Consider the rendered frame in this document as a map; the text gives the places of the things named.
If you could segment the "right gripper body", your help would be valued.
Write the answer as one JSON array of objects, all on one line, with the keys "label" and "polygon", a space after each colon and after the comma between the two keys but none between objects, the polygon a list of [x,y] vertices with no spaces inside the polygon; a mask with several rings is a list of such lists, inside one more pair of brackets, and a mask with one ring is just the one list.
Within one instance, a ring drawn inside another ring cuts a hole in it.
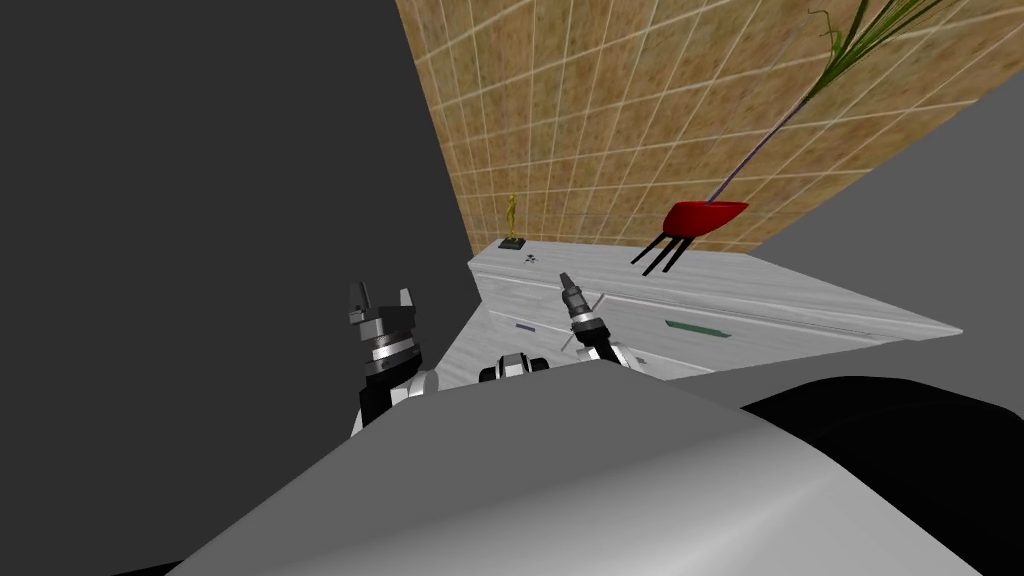
[{"label": "right gripper body", "polygon": [[562,272],[559,274],[562,285],[561,298],[565,304],[570,319],[592,319],[593,310],[584,297],[583,290]]}]

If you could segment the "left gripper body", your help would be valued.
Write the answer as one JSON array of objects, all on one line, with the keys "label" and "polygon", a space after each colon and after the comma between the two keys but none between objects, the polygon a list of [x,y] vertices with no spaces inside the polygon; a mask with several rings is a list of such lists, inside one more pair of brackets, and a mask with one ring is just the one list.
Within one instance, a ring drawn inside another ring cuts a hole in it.
[{"label": "left gripper body", "polygon": [[381,307],[364,307],[352,305],[349,308],[349,322],[355,327],[360,342],[383,338],[387,343],[412,337],[415,328],[416,306],[389,305]]}]

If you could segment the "gold statuette on black base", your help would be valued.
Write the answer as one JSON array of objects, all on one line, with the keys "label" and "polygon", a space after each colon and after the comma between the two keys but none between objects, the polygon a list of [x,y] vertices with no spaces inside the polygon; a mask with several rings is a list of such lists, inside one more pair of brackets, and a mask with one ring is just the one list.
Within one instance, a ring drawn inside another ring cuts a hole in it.
[{"label": "gold statuette on black base", "polygon": [[500,249],[505,250],[521,250],[524,247],[525,239],[521,237],[515,229],[516,225],[516,215],[517,215],[518,198],[516,194],[510,194],[508,196],[508,202],[505,212],[505,219],[508,227],[508,234],[503,238],[499,244]]}]

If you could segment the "white drawer cabinet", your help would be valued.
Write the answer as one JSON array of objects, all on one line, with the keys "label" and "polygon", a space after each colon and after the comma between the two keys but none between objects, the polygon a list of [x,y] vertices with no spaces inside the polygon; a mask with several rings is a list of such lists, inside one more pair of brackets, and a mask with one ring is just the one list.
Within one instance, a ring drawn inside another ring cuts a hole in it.
[{"label": "white drawer cabinet", "polygon": [[[955,327],[753,256],[687,251],[669,272],[643,274],[627,246],[534,241],[485,248],[469,261],[481,302],[437,366],[440,384],[473,384],[507,354],[577,361],[559,274],[583,290],[611,338],[642,370],[672,380],[901,341],[953,336]],[[525,263],[527,254],[536,262]],[[675,329],[673,320],[730,338]],[[519,329],[527,324],[536,332]]]}]

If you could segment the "plant in red pot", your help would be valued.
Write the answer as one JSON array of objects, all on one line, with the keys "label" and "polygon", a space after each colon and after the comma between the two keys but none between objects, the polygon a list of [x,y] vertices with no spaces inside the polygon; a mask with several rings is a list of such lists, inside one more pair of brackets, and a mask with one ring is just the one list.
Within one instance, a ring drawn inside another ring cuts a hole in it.
[{"label": "plant in red pot", "polygon": [[675,253],[664,266],[665,271],[670,271],[695,239],[711,234],[735,219],[748,204],[740,201],[723,201],[719,197],[795,116],[860,61],[867,59],[870,54],[892,44],[894,39],[910,33],[914,28],[962,1],[858,0],[853,16],[843,22],[833,22],[826,5],[822,3],[815,5],[805,20],[810,22],[820,14],[822,24],[826,28],[823,35],[828,38],[829,45],[828,60],[822,65],[815,80],[807,80],[796,85],[799,95],[793,99],[783,99],[786,106],[785,115],[773,122],[768,130],[759,133],[760,140],[750,148],[743,159],[735,162],[730,173],[720,179],[717,190],[709,198],[675,203],[664,218],[660,235],[632,262],[637,263],[659,242],[668,238],[670,240],[668,245],[647,265],[643,274],[650,274],[669,251],[674,250]]}]

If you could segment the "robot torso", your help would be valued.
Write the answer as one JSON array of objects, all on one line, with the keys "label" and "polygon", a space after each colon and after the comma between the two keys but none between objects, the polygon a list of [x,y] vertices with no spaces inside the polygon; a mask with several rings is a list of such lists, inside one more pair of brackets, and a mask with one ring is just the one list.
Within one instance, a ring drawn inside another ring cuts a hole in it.
[{"label": "robot torso", "polygon": [[594,361],[407,399],[168,576],[980,576],[803,440]]}]

